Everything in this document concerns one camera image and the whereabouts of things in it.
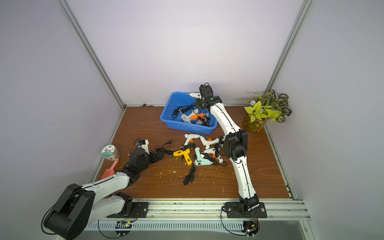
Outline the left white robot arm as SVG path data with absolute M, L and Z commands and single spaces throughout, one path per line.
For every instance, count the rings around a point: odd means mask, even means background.
M 124 167 L 110 177 L 86 185 L 71 184 L 45 213 L 43 233 L 59 235 L 65 240 L 78 237 L 90 224 L 111 215 L 130 214 L 132 198 L 121 191 L 133 185 L 151 164 L 164 158 L 162 148 L 148 153 L 137 148 Z

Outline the large white glue gun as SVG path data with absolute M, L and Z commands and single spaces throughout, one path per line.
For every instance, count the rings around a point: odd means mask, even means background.
M 181 113 L 181 118 L 183 120 L 183 122 L 185 123 L 189 123 L 191 124 L 191 120 L 192 120 L 192 117 L 196 115 L 196 113 L 194 111 L 192 111 L 189 115 L 186 115 L 185 113 L 183 113 L 181 110 L 179 110 L 179 112 Z

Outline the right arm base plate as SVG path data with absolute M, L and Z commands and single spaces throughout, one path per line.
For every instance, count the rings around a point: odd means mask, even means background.
M 245 210 L 240 206 L 240 202 L 226 202 L 222 206 L 223 212 L 226 213 L 230 219 L 234 218 L 261 218 L 266 219 L 268 217 L 265 204 L 260 202 L 259 205 L 253 209 Z

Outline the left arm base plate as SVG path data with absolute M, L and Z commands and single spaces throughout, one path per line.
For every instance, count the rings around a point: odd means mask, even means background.
M 123 210 L 117 214 L 107 216 L 107 218 L 146 218 L 148 213 L 148 202 L 131 202 L 123 207 Z

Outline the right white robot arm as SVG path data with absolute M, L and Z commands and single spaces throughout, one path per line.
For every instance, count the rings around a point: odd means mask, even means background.
M 219 96 L 215 96 L 211 86 L 200 85 L 196 97 L 196 107 L 208 110 L 224 132 L 223 150 L 233 164 L 239 187 L 240 209 L 244 213 L 260 205 L 247 164 L 248 132 L 241 129 L 230 117 Z

